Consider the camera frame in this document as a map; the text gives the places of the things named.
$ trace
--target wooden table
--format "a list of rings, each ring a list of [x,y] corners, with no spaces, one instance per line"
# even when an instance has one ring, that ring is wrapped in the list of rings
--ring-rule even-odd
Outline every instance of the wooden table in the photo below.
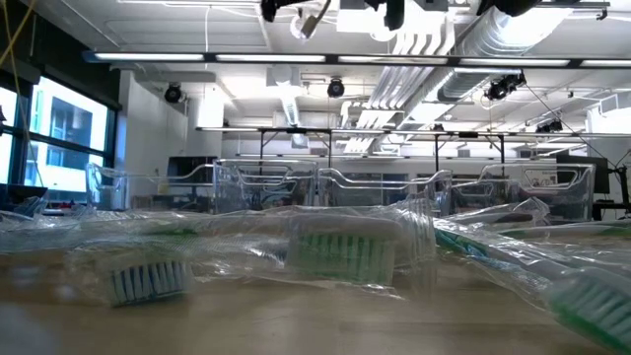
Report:
[[[120,309],[55,305],[64,288],[16,283],[15,275],[10,282],[7,275],[0,282],[0,354],[606,353],[512,292],[451,264],[441,266],[432,301],[211,282],[186,299]]]

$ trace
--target table surface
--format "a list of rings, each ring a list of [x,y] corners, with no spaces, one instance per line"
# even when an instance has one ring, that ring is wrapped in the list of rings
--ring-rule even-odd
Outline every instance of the table surface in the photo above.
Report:
[[[0,282],[0,354],[606,353],[457,265],[442,265],[431,301],[209,282],[184,299],[110,309],[52,304],[13,283]]]

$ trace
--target transparent plastic bin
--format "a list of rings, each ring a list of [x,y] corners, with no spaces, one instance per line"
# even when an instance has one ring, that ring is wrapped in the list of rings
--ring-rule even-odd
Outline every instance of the transparent plastic bin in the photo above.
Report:
[[[317,172],[319,205],[329,207],[390,205],[408,196],[432,201],[438,216],[450,212],[452,172],[439,171],[429,178],[410,181],[355,180],[336,169]]]
[[[523,202],[536,197],[553,223],[592,220],[596,167],[587,164],[498,164],[484,167],[476,182],[452,188],[452,213]]]
[[[188,211],[212,213],[213,166],[200,165],[182,177],[152,177],[86,167],[88,206],[100,211]]]
[[[290,160],[215,161],[215,212],[313,206],[317,163]]]

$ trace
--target ceiling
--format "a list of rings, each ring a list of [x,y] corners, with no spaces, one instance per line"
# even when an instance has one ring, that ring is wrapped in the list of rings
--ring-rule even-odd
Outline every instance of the ceiling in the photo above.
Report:
[[[576,11],[527,55],[539,56],[619,56],[631,55],[631,1],[609,0],[609,18],[595,18],[596,11]],[[314,37],[309,41],[290,34],[289,23],[295,10],[281,10],[273,24],[257,16],[257,6],[240,9],[172,7],[157,1],[134,0],[47,0],[36,5],[39,14],[96,50],[133,51],[232,51],[232,52],[311,52],[311,53],[389,53],[394,41],[373,40],[367,34],[338,33],[334,25],[338,4],[333,1]],[[308,6],[317,8],[318,3]],[[456,35],[475,17],[456,16]],[[266,65],[144,64],[147,72],[212,71],[233,98],[226,115],[231,122],[245,117],[271,117],[282,110],[280,100],[265,97]],[[340,76],[346,96],[367,97],[379,82],[383,67],[304,66],[302,82],[309,89],[298,97],[300,110],[340,112],[343,100],[326,95],[328,80]],[[537,118],[550,108],[564,107],[565,120],[581,129],[584,108],[597,104],[613,89],[631,88],[631,71],[526,70],[529,89],[521,88],[504,102],[490,106],[474,93],[468,105],[449,111],[447,129],[507,129]],[[202,92],[203,84],[188,86]],[[574,91],[574,98],[569,98]]]

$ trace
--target plastic tray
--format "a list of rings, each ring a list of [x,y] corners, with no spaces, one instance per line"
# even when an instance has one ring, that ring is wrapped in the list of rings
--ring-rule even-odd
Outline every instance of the plastic tray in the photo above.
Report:
[[[86,167],[88,206],[101,211],[190,211],[212,213],[213,183],[189,182],[212,176],[210,164],[182,177],[151,177],[103,168]]]
[[[290,160],[215,161],[215,212],[313,206],[317,163]]]
[[[452,213],[523,202],[536,197],[550,207],[552,222],[592,219],[596,167],[587,164],[498,164],[476,182],[452,188]]]
[[[439,171],[429,178],[410,181],[356,180],[336,169],[320,169],[317,173],[320,206],[389,205],[409,196],[427,198],[439,216],[450,212],[452,172]]]

